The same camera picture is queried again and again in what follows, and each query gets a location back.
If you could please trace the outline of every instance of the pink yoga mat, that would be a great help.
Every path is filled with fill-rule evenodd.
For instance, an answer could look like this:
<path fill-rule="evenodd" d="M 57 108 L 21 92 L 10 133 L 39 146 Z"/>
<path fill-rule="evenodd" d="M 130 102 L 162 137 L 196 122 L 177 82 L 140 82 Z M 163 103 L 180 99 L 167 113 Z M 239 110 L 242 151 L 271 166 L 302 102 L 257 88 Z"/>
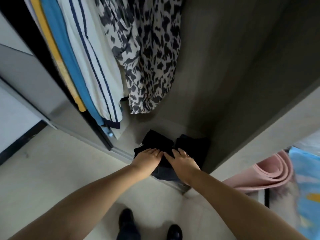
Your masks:
<path fill-rule="evenodd" d="M 248 193 L 281 186 L 291 179 L 293 172 L 288 154 L 280 151 L 223 182 L 243 193 Z"/>

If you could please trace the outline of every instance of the closet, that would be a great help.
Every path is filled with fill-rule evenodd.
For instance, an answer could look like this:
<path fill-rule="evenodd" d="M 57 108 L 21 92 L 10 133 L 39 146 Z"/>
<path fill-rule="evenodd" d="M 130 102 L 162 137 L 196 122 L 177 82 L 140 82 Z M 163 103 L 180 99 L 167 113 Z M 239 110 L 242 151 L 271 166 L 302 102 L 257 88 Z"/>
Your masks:
<path fill-rule="evenodd" d="M 77 110 L 24 1 L 0 9 L 6 34 L 25 45 L 5 43 L 1 28 L 2 83 L 58 129 L 122 159 L 150 129 L 173 141 L 208 137 L 202 169 L 211 173 L 319 86 L 320 0 L 186 0 L 170 92 L 147 114 L 121 102 L 116 139 Z"/>

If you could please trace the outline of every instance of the black shoe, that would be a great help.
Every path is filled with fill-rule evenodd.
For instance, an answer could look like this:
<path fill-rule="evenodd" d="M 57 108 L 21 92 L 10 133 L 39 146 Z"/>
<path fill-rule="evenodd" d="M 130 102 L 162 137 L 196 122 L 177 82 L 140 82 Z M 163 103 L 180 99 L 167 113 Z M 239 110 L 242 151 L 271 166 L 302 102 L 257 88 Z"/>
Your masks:
<path fill-rule="evenodd" d="M 127 223 L 134 223 L 134 214 L 129 208 L 124 209 L 119 216 L 119 229 Z"/>
<path fill-rule="evenodd" d="M 174 224 L 170 226 L 167 240 L 182 240 L 182 230 L 178 225 Z"/>

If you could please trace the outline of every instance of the hand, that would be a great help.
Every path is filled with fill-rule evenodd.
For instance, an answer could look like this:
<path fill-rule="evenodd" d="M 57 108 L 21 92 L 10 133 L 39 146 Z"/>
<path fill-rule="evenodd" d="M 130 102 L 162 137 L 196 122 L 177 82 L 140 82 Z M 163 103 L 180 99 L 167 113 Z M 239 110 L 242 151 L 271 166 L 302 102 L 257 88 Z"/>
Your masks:
<path fill-rule="evenodd" d="M 145 179 L 159 165 L 163 152 L 157 149 L 146 149 L 140 152 L 132 161 L 130 166 L 138 170 L 139 179 Z"/>
<path fill-rule="evenodd" d="M 170 162 L 179 179 L 187 185 L 190 185 L 194 171 L 200 170 L 199 166 L 182 149 L 172 149 L 174 158 L 164 152 L 165 158 Z"/>

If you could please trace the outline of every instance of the dark jeans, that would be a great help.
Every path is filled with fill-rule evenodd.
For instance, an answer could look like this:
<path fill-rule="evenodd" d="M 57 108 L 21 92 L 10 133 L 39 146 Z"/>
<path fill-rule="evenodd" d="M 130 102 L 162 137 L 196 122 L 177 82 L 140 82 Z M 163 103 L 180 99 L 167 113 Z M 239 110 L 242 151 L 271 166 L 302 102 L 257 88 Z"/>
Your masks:
<path fill-rule="evenodd" d="M 141 236 L 134 223 L 126 223 L 121 227 L 117 240 L 141 240 Z"/>

